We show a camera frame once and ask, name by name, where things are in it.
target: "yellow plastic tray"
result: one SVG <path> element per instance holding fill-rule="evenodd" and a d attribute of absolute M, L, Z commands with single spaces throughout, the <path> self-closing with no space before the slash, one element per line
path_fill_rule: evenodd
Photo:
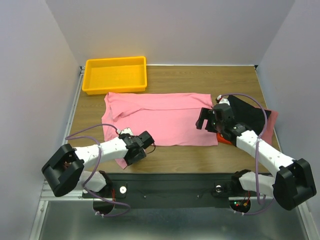
<path fill-rule="evenodd" d="M 144 56 L 89 59 L 85 63 L 82 90 L 89 95 L 143 92 L 146 87 Z"/>

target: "gray wall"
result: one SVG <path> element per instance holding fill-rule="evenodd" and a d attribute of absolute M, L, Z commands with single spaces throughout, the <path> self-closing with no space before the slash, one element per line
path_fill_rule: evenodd
<path fill-rule="evenodd" d="M 44 0 L 0 7 L 0 233 L 29 239 L 44 177 L 61 143 L 79 65 Z"/>
<path fill-rule="evenodd" d="M 75 58 L 258 64 L 294 0 L 46 0 Z"/>
<path fill-rule="evenodd" d="M 282 150 L 311 163 L 320 188 L 320 2 L 295 1 L 257 73 L 268 107 L 279 111 Z M 320 194 L 308 201 L 320 229 Z"/>

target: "pink towel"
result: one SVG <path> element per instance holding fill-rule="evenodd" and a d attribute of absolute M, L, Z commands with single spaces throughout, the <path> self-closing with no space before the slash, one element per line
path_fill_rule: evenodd
<path fill-rule="evenodd" d="M 169 93 L 134 94 L 109 92 L 105 98 L 106 111 L 102 123 L 118 129 L 130 127 L 134 135 L 148 131 L 156 146 L 216 146 L 217 135 L 196 129 L 201 108 L 212 108 L 210 94 Z M 271 144 L 278 113 L 272 111 L 262 139 Z M 114 129 L 103 126 L 104 140 L 117 136 Z M 123 169 L 124 159 L 116 159 Z"/>

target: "wooden tabletop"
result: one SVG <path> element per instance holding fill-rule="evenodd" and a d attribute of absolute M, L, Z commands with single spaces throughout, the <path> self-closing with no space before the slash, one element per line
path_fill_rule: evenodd
<path fill-rule="evenodd" d="M 220 94 L 238 92 L 256 98 L 265 106 L 253 66 L 148 66 L 147 80 L 144 93 L 148 94 L 201 93 L 211 94 L 214 100 Z M 106 110 L 104 98 L 105 95 L 80 93 L 70 133 L 101 123 Z M 91 129 L 86 135 L 104 141 L 102 127 Z M 73 147 L 94 144 L 89 139 L 70 143 Z M 279 149 L 275 136 L 272 143 Z M 157 146 L 153 153 L 126 169 L 114 160 L 101 163 L 98 169 L 107 173 L 234 173 L 243 169 L 254 171 L 255 160 L 244 151 L 223 143 L 218 146 Z M 263 166 L 259 166 L 259 171 L 267 172 Z"/>

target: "yellow container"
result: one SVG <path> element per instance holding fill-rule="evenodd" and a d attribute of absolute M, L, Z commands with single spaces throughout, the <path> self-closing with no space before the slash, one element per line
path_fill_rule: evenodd
<path fill-rule="evenodd" d="M 146 87 L 144 56 L 89 59 L 85 63 L 82 90 L 89 95 L 143 92 Z"/>

